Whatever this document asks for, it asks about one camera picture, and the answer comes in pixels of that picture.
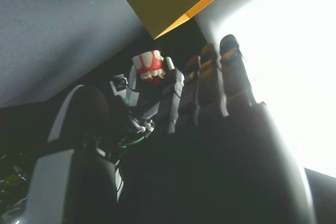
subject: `green wire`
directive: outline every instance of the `green wire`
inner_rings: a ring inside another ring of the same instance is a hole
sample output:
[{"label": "green wire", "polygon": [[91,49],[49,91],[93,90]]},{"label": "green wire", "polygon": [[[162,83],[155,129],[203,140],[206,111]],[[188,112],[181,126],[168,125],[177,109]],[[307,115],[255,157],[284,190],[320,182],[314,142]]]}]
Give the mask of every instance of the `green wire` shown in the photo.
[{"label": "green wire", "polygon": [[127,148],[127,146],[131,146],[131,145],[134,145],[134,144],[137,144],[137,143],[141,142],[144,138],[145,138],[145,137],[142,136],[141,138],[135,140],[134,142],[124,144],[124,145],[121,146],[121,147],[122,147],[122,148]]}]

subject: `red and white object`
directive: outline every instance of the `red and white object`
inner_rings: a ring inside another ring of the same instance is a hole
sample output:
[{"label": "red and white object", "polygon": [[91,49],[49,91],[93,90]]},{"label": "red and white object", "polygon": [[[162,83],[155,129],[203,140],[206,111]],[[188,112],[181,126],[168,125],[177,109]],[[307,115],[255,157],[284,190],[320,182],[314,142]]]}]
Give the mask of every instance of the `red and white object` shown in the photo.
[{"label": "red and white object", "polygon": [[163,78],[165,75],[163,57],[158,50],[148,51],[134,56],[132,61],[142,80],[154,81],[157,77]]}]

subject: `bright white light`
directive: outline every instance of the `bright white light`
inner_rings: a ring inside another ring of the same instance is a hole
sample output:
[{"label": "bright white light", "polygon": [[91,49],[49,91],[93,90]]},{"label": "bright white light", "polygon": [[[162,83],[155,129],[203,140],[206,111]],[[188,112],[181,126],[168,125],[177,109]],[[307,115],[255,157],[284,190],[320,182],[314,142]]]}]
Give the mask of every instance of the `bright white light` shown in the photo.
[{"label": "bright white light", "polygon": [[223,21],[304,167],[336,177],[335,0],[255,0]]}]

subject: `green cable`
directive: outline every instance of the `green cable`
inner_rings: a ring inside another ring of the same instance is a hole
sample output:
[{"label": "green cable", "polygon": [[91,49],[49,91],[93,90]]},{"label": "green cable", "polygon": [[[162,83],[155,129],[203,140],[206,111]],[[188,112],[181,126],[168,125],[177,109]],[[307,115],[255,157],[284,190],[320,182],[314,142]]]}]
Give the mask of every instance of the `green cable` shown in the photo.
[{"label": "green cable", "polygon": [[131,145],[134,145],[134,144],[137,144],[137,143],[141,142],[144,138],[145,138],[145,137],[142,136],[141,138],[135,140],[134,142],[124,144],[124,145],[121,146],[121,147],[122,147],[122,148],[127,148],[127,146],[131,146]]}]

